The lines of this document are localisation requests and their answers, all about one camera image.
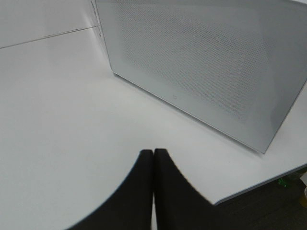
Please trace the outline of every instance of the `gray carpet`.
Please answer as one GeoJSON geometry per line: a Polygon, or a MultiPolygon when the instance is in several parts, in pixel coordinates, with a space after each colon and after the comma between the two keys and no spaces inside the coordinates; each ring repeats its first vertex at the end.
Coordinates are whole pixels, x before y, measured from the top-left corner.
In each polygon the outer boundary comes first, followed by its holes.
{"type": "Polygon", "coordinates": [[[301,181],[289,188],[274,181],[217,207],[249,230],[307,230],[307,208],[299,204],[304,189],[301,181]]]}

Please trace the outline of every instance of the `perforated metal panel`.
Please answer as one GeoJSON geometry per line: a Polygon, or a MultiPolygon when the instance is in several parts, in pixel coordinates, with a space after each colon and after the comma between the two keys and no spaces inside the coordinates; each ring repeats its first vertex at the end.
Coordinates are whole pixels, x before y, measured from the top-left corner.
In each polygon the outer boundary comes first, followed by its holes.
{"type": "Polygon", "coordinates": [[[267,149],[307,78],[306,5],[99,0],[97,6],[115,73],[251,148],[267,149]]]}

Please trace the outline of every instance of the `white speaker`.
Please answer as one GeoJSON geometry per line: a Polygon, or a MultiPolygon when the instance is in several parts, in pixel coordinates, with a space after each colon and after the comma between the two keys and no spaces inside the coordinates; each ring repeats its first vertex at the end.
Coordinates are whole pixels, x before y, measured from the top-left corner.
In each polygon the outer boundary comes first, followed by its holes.
{"type": "Polygon", "coordinates": [[[307,5],[96,0],[119,76],[265,152],[307,79],[307,5]]]}

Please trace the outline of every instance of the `white desk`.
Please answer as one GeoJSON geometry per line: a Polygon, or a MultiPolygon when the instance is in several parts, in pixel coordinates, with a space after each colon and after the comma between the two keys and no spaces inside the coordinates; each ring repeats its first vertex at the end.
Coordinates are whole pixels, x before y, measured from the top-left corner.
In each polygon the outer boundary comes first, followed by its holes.
{"type": "Polygon", "coordinates": [[[141,149],[214,204],[307,163],[306,87],[263,155],[114,76],[93,29],[1,49],[0,72],[0,229],[67,228],[141,149]]]}

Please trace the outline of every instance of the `speaker grille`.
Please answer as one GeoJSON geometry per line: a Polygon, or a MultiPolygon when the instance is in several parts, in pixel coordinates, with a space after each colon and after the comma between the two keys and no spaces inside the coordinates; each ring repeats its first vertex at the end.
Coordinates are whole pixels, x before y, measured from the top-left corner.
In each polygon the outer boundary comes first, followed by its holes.
{"type": "Polygon", "coordinates": [[[174,5],[114,4],[130,65],[245,122],[275,42],[174,5]]]}

